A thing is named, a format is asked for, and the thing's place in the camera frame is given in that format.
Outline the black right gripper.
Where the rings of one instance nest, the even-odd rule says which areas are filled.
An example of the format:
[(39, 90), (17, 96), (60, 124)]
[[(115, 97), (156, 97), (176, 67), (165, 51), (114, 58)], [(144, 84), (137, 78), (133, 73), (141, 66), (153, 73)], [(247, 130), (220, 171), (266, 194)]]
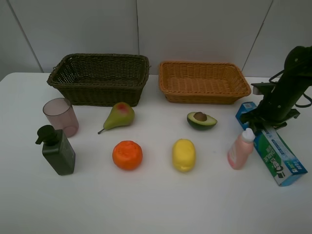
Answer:
[(262, 95), (263, 99), (258, 107), (252, 111), (241, 114), (239, 120), (248, 124), (254, 133), (260, 133), (264, 124), (272, 126), (275, 130), (287, 126), (287, 120), (297, 118), (300, 113), (294, 109), (307, 108), (312, 104), (299, 105), (297, 101), (304, 96), (308, 101), (312, 98), (304, 92), (312, 85), (311, 73), (288, 74), (285, 73), (278, 82), (253, 83), (253, 93)]

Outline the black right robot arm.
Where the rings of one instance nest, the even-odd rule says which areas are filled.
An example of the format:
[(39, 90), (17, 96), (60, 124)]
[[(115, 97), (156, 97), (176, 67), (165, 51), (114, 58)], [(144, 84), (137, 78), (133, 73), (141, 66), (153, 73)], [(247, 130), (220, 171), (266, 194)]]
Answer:
[(280, 129), (287, 125), (291, 118), (298, 118), (298, 108), (307, 108), (312, 104), (298, 105), (297, 101), (304, 96), (312, 99), (305, 91), (312, 85), (312, 48), (297, 46), (286, 57), (284, 69), (271, 77), (268, 82), (253, 83), (253, 93), (262, 95), (259, 105), (241, 114), (238, 120), (254, 130), (272, 126)]

